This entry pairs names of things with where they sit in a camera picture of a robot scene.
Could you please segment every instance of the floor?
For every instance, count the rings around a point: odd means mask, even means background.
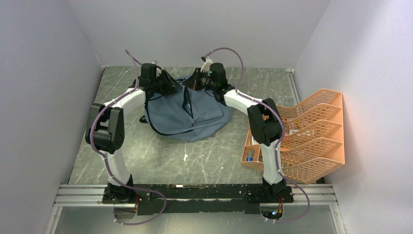
[[[285,219],[297,217],[305,206],[288,206]],[[125,222],[140,222],[148,216],[135,216]],[[265,222],[260,214],[242,212],[162,214],[158,219],[139,226],[124,226],[112,221],[111,208],[65,207],[56,234],[336,234],[329,206],[312,206],[302,219],[282,224]]]
[[[165,69],[174,78],[194,71],[194,67]],[[238,82],[240,71],[240,68],[226,68],[230,84]],[[135,75],[133,67],[106,67],[95,102],[104,103],[124,93]],[[277,105],[295,105],[284,69],[246,68],[240,90],[256,98],[273,98]],[[134,183],[261,183],[262,172],[240,165],[248,130],[248,118],[243,113],[234,109],[231,121],[224,128],[210,138],[195,142],[156,134],[150,126],[139,122],[143,114],[141,106],[125,117],[122,151]],[[102,160],[83,138],[69,183],[106,184],[107,181]]]

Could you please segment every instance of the black mounting plate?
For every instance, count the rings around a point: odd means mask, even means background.
[[[269,195],[263,184],[135,184],[137,188],[159,191],[167,198],[164,213],[198,213],[198,212],[244,212],[245,214],[261,214],[260,203],[294,202],[291,187],[287,186],[276,195]],[[140,194],[137,215],[158,213],[163,205],[162,198],[155,193]],[[115,204],[118,201],[102,200],[104,204]]]

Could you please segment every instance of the blue backpack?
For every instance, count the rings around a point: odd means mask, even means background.
[[[212,91],[180,86],[167,97],[155,94],[147,98],[145,115],[139,121],[149,123],[157,134],[185,141],[210,137],[229,122],[231,108],[218,103]]]

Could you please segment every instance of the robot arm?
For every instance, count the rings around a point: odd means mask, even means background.
[[[285,180],[279,175],[276,168],[276,160],[281,165],[279,147],[277,150],[274,146],[281,136],[281,124],[277,119],[262,105],[256,104],[236,93],[234,87],[227,83],[225,70],[222,64],[212,63],[210,59],[203,69],[209,69],[209,72],[197,68],[194,74],[185,80],[183,84],[193,90],[212,90],[217,102],[233,107],[244,114],[248,115],[251,126],[251,133],[254,139],[261,145],[264,163],[263,184],[269,188],[271,194],[277,194],[285,187]],[[171,80],[167,72],[162,71],[158,74],[158,67],[154,64],[145,63],[141,68],[141,77],[139,80],[140,87],[143,90],[132,92],[132,88],[125,93],[129,93],[112,107],[109,107],[104,115],[99,119],[94,131],[94,142],[96,148],[108,157],[108,164],[111,171],[120,182],[133,186],[132,177],[125,165],[121,146],[124,141],[124,116],[129,114],[133,109],[145,103],[154,93],[160,93],[167,96],[176,91],[179,85]],[[260,100],[271,108],[276,110],[274,101],[270,98]],[[85,134],[86,142],[90,144],[90,131],[93,121],[98,113],[111,102],[105,104],[93,104],[87,123]],[[269,119],[263,119],[263,115],[269,116]],[[119,201],[127,200],[131,197],[132,190],[122,187],[112,177],[109,177],[109,188],[114,191],[115,198]]]
[[[254,110],[251,110],[252,109],[251,107],[257,106],[257,104],[255,102],[252,102],[252,101],[240,96],[239,94],[237,94],[235,92],[235,90],[230,90],[226,94],[224,94],[224,101],[225,101],[225,104],[227,106],[233,107],[233,108],[243,112],[244,114],[248,115],[249,118],[250,118],[251,115],[254,114],[253,113]],[[259,113],[258,115],[259,115],[258,118],[262,119],[261,113]],[[256,128],[255,124],[251,124],[251,132],[253,134],[254,139],[257,139],[256,134],[258,134],[258,133],[257,133],[257,131],[252,129],[254,127]],[[281,165],[280,144],[278,144],[276,150],[274,148],[277,142],[278,142],[278,139],[270,142],[269,145],[266,145],[266,144],[263,144],[263,143],[260,144],[261,151],[263,153],[263,164],[264,164],[264,175],[263,175],[263,177],[266,180],[266,182],[268,182],[269,184],[276,184],[276,183],[282,181],[282,177],[280,176],[280,174],[277,171],[276,162],[275,162],[275,160],[278,160],[278,165]]]

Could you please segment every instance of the orange plastic rack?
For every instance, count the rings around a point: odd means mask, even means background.
[[[342,93],[320,89],[294,107],[277,106],[285,126],[282,170],[287,178],[310,184],[344,165]],[[247,152],[252,150],[252,161]],[[261,148],[248,130],[243,166],[264,170]]]

